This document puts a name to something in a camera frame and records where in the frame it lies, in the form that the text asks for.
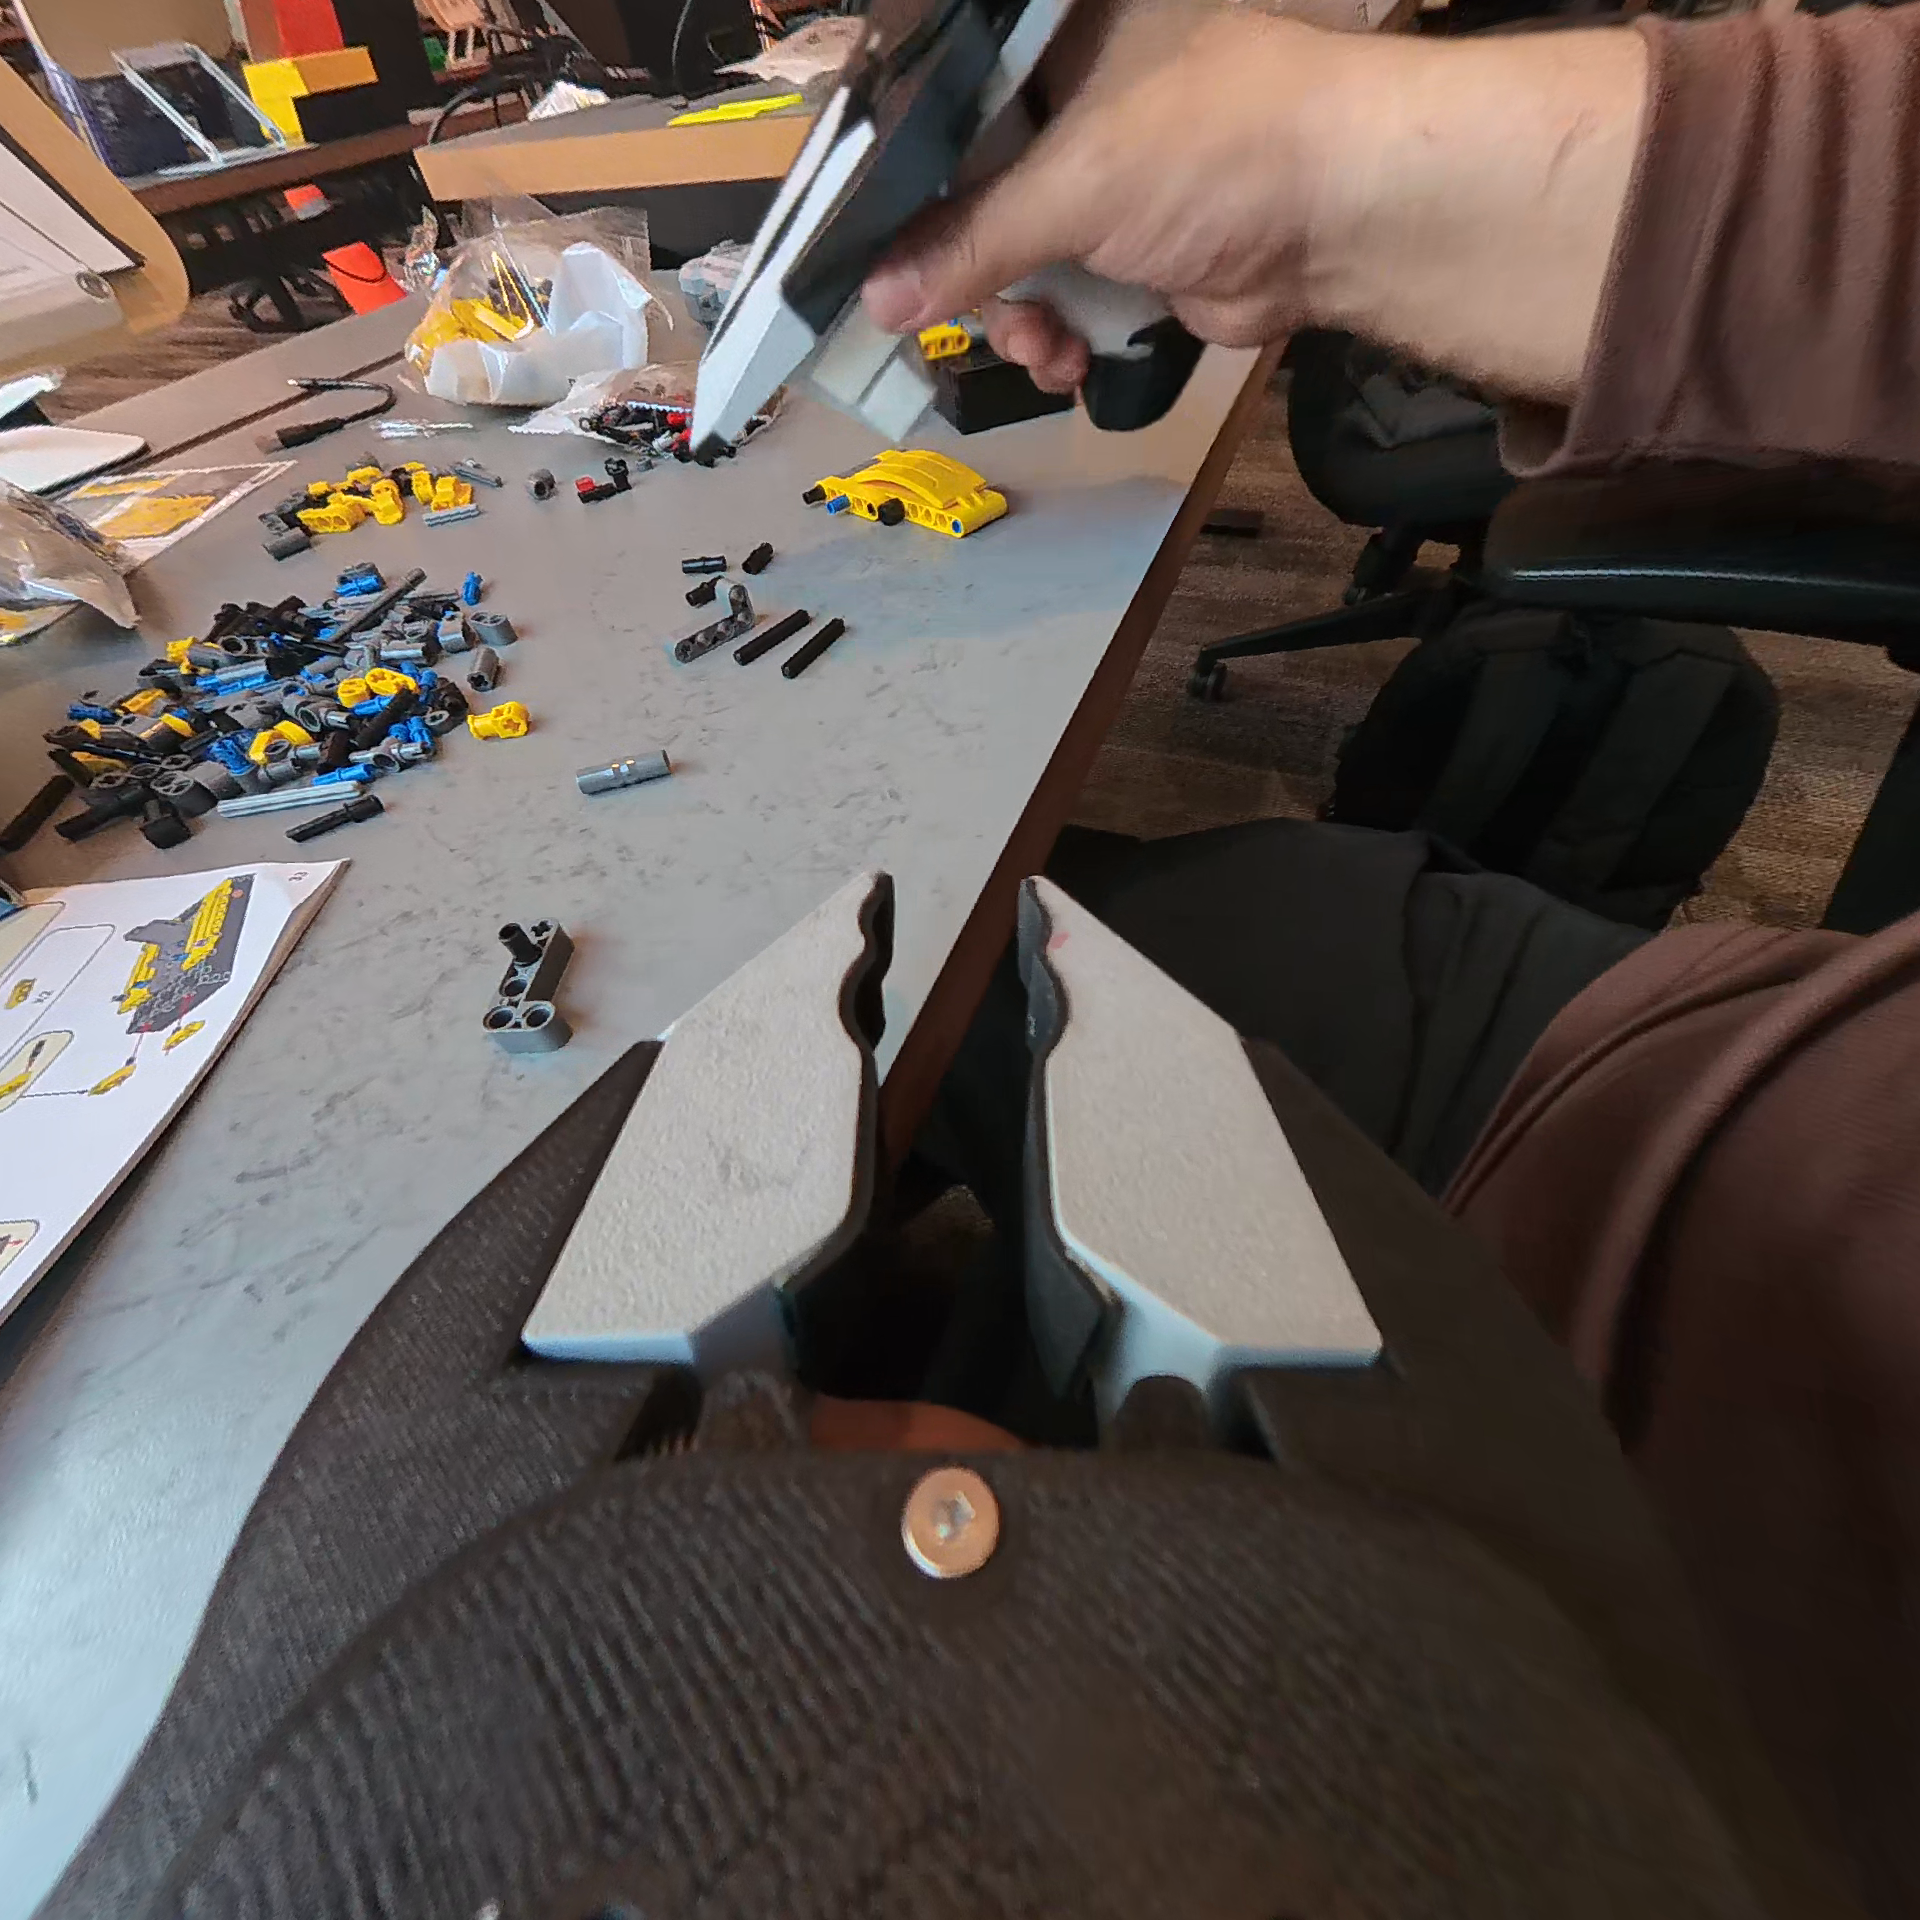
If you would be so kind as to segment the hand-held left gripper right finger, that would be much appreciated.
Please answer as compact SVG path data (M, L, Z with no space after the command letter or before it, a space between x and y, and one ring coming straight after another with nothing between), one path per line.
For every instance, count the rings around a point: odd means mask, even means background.
M1384 1336L1227 1021L1046 878L1022 885L1025 1292L1094 1410L1168 1378L1358 1372Z

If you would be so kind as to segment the clear bag of black red parts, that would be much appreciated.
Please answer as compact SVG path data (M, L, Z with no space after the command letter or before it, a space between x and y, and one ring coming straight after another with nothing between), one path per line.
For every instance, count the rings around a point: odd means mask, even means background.
M701 451L692 432L692 364L646 364L598 374L576 374L566 392L516 420L510 432L523 436L576 436L610 449L636 451L646 460L710 466L729 461L764 435L782 414L787 386L748 414L720 451Z

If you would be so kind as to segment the grey L-shaped beam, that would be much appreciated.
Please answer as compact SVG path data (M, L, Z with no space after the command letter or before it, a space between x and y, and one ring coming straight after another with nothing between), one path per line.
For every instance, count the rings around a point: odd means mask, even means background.
M710 602L694 611L699 619L683 636L667 643L667 654L676 666L690 666L723 644L745 641L753 636L760 618L753 590L729 576L720 576L713 582Z
M541 918L529 930L545 939L545 957L536 966L515 966L510 957L482 1020L491 1042L508 1053L553 1051L572 1041L572 1025L558 1009L558 989L572 960L572 939L564 925L550 918Z

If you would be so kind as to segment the neighbouring wooden-edged desk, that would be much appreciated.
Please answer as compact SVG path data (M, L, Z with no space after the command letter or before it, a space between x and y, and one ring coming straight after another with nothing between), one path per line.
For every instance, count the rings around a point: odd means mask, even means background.
M626 99L434 139L416 154L437 202L589 197L698 186L779 184L814 107L749 123L669 129L681 107Z

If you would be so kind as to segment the grey desk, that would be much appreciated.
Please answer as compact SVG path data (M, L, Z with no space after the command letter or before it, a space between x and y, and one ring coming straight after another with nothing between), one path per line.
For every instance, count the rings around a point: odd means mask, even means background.
M508 478L474 521L274 562L232 510L136 576L147 633L81 618L4 654L4 722L116 680L227 598L330 585L370 557L434 585L469 569L516 626L504 692L536 729L456 736L385 781L293 957L173 1132L4 1324L4 1915L61 1876L173 1684L256 1489L397 1273L636 1041L825 901L896 878L880 1069L930 1066L926 1009L1022 833L1051 834L1110 725L1249 417L1264 366L1211 350L1140 435L1051 417L952 446L1011 498L982 536L886 533L802 504L877 442L790 394L732 461L666 465L569 498L579 449L498 425L464 442ZM526 494L549 469L558 492ZM760 545L773 565L741 571ZM694 664L683 557L724 555L757 626L848 630L793 682L741 641ZM573 778L666 753L605 798ZM482 1027L506 924L562 924L569 1045Z

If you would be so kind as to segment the person's right hand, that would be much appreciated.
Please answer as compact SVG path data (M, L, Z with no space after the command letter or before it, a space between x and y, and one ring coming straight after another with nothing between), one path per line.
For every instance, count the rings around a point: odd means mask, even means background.
M1084 386L1093 338L1012 290L1061 267L1150 292L1204 346L1270 342L1307 313L1342 170L1387 158L1429 50L1266 4L1075 4L1041 62L1032 145L904 230L864 313L906 337L977 309L1049 394Z

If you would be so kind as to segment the white crumpled plastic bag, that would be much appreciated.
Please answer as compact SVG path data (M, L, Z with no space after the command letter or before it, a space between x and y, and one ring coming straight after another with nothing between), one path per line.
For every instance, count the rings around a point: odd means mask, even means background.
M573 242L558 253L546 321L491 350L488 405L540 408L576 381L632 372L650 364L650 316L656 302L605 248Z

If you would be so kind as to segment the yellow curved panel assembly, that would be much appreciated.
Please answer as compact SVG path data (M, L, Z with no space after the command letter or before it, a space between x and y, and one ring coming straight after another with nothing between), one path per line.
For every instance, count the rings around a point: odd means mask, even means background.
M966 540L1011 510L979 470L923 449L886 449L853 473L829 473L802 492L802 504L835 516L877 526L917 526L923 533Z

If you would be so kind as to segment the yellow box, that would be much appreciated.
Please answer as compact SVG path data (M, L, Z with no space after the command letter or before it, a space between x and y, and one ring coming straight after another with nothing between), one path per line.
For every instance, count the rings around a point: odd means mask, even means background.
M243 65L244 92L261 132L278 145L305 145L302 107L341 92L378 84L378 66L366 46L342 46L316 54L289 54Z

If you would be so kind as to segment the person's brown sweater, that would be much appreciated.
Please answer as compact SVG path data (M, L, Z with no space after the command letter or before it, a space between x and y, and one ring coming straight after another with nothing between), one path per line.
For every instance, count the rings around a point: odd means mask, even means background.
M1651 938L1448 1205L1596 1390L1817 1848L1915 1915L1915 917Z

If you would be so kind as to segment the black office chair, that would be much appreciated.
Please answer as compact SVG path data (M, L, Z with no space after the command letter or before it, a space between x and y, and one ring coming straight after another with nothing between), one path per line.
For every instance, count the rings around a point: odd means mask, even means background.
M1346 332L1304 329L1289 371L1288 446L1307 492L1368 531L1338 609L1204 648L1186 690L1216 705L1242 659L1438 633L1478 578L1493 516L1516 486L1497 409Z
M1708 465L1516 484L1472 566L1486 597L1580 621L1840 641L1918 668L1913 475ZM1763 702L1742 652L1722 643L1627 643L1640 675L1553 818L1524 875L1590 908L1653 924L1676 908L1740 825L1764 758L1722 714Z

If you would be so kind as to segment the clear acrylic case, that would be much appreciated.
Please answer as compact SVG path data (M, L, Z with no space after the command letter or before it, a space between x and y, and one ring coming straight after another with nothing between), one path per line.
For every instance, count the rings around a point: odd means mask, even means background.
M261 117L232 66L190 38L74 58L37 29L30 41L61 120L124 181L225 170L305 145Z

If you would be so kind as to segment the white building instruction booklet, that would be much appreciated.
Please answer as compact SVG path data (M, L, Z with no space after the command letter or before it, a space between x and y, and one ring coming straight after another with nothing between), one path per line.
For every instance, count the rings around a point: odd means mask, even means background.
M4 1316L170 1129L345 869L74 883L4 918Z

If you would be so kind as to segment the white flat device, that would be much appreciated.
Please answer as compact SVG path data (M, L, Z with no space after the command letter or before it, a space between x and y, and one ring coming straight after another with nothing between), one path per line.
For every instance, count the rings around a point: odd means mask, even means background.
M145 458L141 436L60 422L8 425L0 435L2 482L26 494L54 494L97 473Z

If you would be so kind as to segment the empty clear plastic bag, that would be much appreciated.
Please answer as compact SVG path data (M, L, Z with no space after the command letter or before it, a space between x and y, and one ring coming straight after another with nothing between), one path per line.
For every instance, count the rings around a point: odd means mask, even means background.
M92 609L120 629L137 625L131 554L69 510L2 482L2 613L13 625Z

